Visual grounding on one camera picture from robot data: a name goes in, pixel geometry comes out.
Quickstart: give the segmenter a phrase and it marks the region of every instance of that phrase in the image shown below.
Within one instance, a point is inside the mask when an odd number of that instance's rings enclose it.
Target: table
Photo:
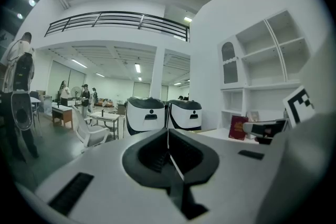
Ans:
[[[67,106],[64,105],[52,105],[52,122],[53,125],[55,125],[55,119],[60,119],[60,123],[62,125],[62,120],[63,120],[63,126],[65,127],[65,124],[69,121],[71,121],[71,129],[74,129],[74,123],[72,122],[72,108],[69,108]]]
[[[116,139],[116,128],[114,127],[114,123],[118,120],[120,115],[104,113],[104,117],[102,117],[101,112],[95,112],[93,114],[90,114],[89,117],[97,120],[96,125],[98,125],[98,121],[104,121],[104,125],[111,131],[113,130],[113,140]],[[113,122],[113,127],[107,126],[106,122]],[[117,138],[119,139],[119,124],[117,127]]]
[[[37,104],[41,103],[41,101],[38,100],[38,99],[36,99],[36,98],[34,98],[34,97],[30,97],[30,102],[32,103],[31,106],[35,107],[35,111],[36,111],[36,115],[37,115],[37,121],[38,121],[38,127],[40,129],[40,136],[42,136],[41,125],[40,125],[40,116],[38,114],[38,109],[37,109]]]

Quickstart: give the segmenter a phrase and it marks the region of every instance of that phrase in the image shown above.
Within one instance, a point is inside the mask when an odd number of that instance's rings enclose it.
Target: wooden table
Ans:
[[[65,127],[65,124],[69,121],[71,121],[71,129],[74,129],[74,123],[72,122],[72,108],[69,108],[64,105],[52,105],[52,111],[53,111],[53,117],[52,117],[52,122],[53,125],[55,125],[55,119],[60,119],[60,124],[62,125],[62,120],[63,120],[63,126]]]
[[[104,113],[104,117],[102,117],[101,112],[95,112],[93,114],[90,114],[89,117],[97,120],[96,125],[98,125],[98,121],[104,121],[104,125],[111,131],[113,130],[113,140],[116,139],[116,128],[114,127],[114,123],[118,120],[120,115]],[[106,122],[113,122],[113,127],[107,126]],[[119,139],[119,124],[117,127],[117,138]]]

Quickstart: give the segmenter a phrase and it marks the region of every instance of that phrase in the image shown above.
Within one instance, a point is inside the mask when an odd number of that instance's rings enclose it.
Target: white desk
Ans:
[[[63,120],[63,126],[65,127],[65,124],[67,122],[71,122],[71,129],[73,130],[74,129],[74,123],[72,121],[72,108],[69,108],[67,106],[64,106],[64,105],[52,105],[52,114],[53,114],[53,117],[52,117],[52,122],[53,124],[55,125],[55,119],[60,119],[60,122],[62,124],[62,120]]]
[[[98,121],[104,121],[104,125],[108,129],[110,129],[111,131],[113,130],[113,139],[114,140],[116,139],[116,128],[114,127],[114,123],[118,120],[118,118],[120,117],[120,115],[104,113],[104,117],[102,117],[101,116],[101,112],[95,112],[93,114],[90,114],[89,117],[97,120],[96,125],[98,125]],[[113,127],[107,126],[106,122],[112,122],[113,123]],[[119,139],[119,124],[117,126],[117,138]]]
[[[259,142],[255,141],[254,139],[245,138],[244,140],[238,140],[238,139],[229,138],[229,132],[230,132],[229,129],[221,128],[221,129],[216,129],[216,130],[212,130],[212,131],[208,131],[204,133],[198,133],[198,134],[205,135],[205,136],[212,137],[212,138],[223,139],[223,140],[228,140],[232,142],[238,142],[238,143],[259,144]]]

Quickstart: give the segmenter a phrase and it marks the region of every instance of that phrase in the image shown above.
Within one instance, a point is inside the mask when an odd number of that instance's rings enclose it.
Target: gray floor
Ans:
[[[95,111],[101,111],[101,108],[96,107]],[[74,113],[72,115],[75,128],[77,126],[77,118]],[[119,138],[121,139],[123,137],[122,118],[119,118],[119,123]],[[75,132],[71,130],[70,122],[66,124],[66,128],[53,126],[52,124],[49,118],[42,116],[40,113],[42,137],[39,136],[38,127],[37,133],[33,128],[34,142],[39,154],[37,159],[30,155],[22,137],[19,137],[19,147],[26,159],[25,163],[12,157],[11,149],[4,136],[4,130],[1,131],[1,148],[8,160],[14,179],[32,191],[55,170],[81,155],[81,150],[84,149]]]

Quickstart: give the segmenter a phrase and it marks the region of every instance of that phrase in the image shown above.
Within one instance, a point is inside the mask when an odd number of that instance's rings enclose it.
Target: cabinet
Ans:
[[[222,115],[258,111],[261,121],[281,118],[283,98],[300,86],[298,74],[310,58],[307,41],[288,10],[283,10],[218,45]]]

